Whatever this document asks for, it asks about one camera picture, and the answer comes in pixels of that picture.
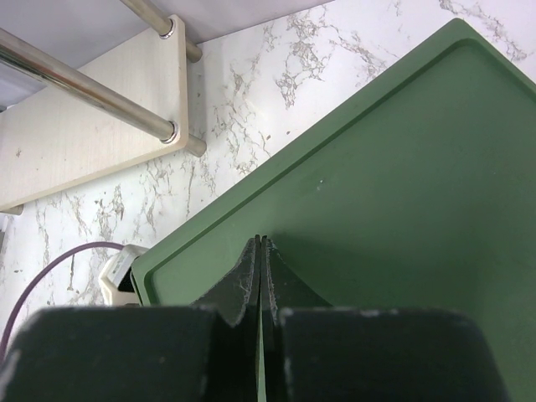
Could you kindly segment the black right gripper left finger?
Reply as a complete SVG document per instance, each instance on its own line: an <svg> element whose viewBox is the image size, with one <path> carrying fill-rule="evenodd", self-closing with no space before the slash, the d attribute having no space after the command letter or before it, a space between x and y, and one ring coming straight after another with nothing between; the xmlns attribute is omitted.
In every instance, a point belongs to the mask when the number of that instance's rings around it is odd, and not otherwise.
<svg viewBox="0 0 536 402"><path fill-rule="evenodd" d="M260 239L181 307L35 313L1 365L4 401L255 401Z"/></svg>

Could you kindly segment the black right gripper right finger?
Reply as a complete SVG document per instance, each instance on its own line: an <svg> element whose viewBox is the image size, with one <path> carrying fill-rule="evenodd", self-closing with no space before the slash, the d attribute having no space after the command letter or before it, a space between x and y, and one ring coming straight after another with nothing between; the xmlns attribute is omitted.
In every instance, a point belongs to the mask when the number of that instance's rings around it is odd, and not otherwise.
<svg viewBox="0 0 536 402"><path fill-rule="evenodd" d="M480 328L455 312L335 307L260 242L269 401L507 401Z"/></svg>

